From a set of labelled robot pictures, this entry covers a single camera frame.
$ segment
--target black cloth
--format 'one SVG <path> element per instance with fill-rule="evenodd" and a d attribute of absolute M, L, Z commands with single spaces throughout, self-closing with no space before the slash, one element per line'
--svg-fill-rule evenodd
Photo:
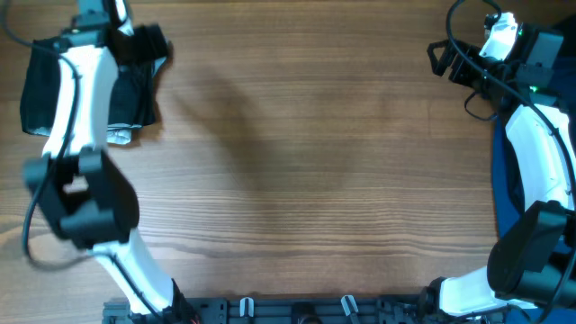
<path fill-rule="evenodd" d="M 34 44 L 52 49 L 56 38 L 35 40 Z M 152 64 L 122 66 L 112 89 L 108 124 L 139 128 L 156 122 L 153 100 Z M 51 129 L 60 89 L 58 58 L 33 49 L 20 101 L 22 130 L 33 134 Z"/>

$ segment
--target blue fabric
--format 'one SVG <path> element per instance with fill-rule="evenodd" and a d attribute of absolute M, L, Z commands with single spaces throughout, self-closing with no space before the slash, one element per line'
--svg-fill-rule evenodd
<path fill-rule="evenodd" d="M 494 192 L 494 202 L 496 204 L 496 222 L 498 224 L 499 238 L 504 236 L 520 219 L 520 214 L 509 198 L 504 154 L 504 136 L 505 132 L 502 123 L 500 120 L 497 120 L 492 146 L 492 188 Z M 557 249 L 565 250 L 565 248 L 566 246 L 558 247 Z M 527 312 L 532 319 L 537 319 L 542 311 L 527 310 Z M 517 311 L 512 311 L 508 323 L 527 322 Z M 576 311 L 554 310 L 544 323 L 576 323 Z"/>

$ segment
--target wooden surface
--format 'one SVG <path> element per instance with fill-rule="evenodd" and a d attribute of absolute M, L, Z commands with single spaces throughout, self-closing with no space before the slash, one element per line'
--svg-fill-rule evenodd
<path fill-rule="evenodd" d="M 29 40 L 75 12 L 15 2 L 10 24 Z M 426 55 L 451 3 L 132 1 L 175 59 L 157 91 L 161 123 L 110 152 L 138 192 L 144 239 L 186 295 L 414 293 L 485 265 L 492 126 L 465 114 L 470 90 L 433 76 Z M 576 11 L 502 7 L 531 23 Z M 481 44 L 490 11 L 467 3 L 456 36 Z M 21 168 L 46 139 L 20 129 L 29 50 L 0 44 L 0 322 L 97 323 L 122 297 L 100 266 L 44 274 L 24 262 Z M 73 250 L 39 212 L 31 243 L 47 259 Z"/>

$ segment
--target folded cloth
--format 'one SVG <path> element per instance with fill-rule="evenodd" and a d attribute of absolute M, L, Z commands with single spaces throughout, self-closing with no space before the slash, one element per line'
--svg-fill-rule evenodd
<path fill-rule="evenodd" d="M 34 44 L 52 49 L 57 38 L 35 40 Z M 108 142 L 128 144 L 132 130 L 156 122 L 154 114 L 154 75 L 167 58 L 150 64 L 120 66 L 112 89 L 108 117 Z M 32 49 L 26 82 L 20 101 L 22 131 L 49 136 L 60 89 L 58 59 L 41 50 Z"/>

